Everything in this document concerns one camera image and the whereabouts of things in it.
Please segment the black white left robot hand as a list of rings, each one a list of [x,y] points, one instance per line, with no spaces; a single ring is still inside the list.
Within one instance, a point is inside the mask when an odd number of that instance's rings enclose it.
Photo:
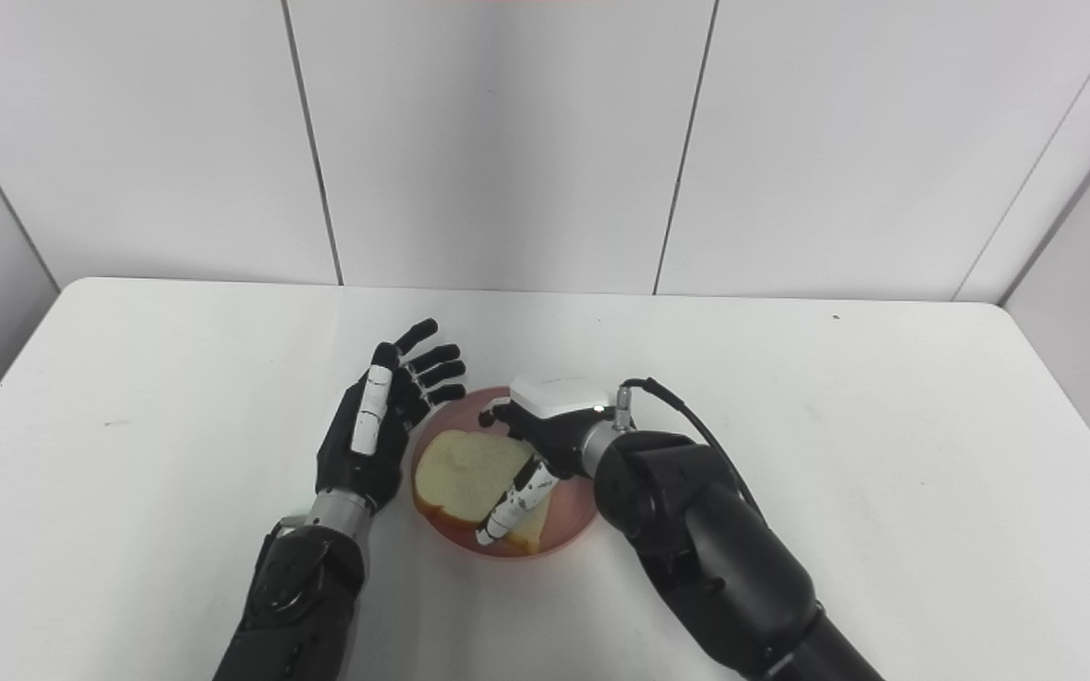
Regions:
[[[388,504],[402,481],[411,434],[436,408],[467,396],[467,363],[455,343],[413,350],[440,329],[434,318],[393,343],[382,341],[356,382],[346,389],[317,451],[316,492],[355,492],[372,512]]]

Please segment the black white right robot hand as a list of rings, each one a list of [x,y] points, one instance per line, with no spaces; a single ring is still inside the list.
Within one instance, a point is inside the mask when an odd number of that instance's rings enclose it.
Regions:
[[[480,546],[492,546],[518,528],[559,482],[593,479],[611,443],[630,428],[632,421],[623,419],[628,414],[622,398],[580,376],[516,376],[509,396],[493,398],[481,410],[479,424],[506,424],[511,439],[530,445],[533,453],[479,522]]]

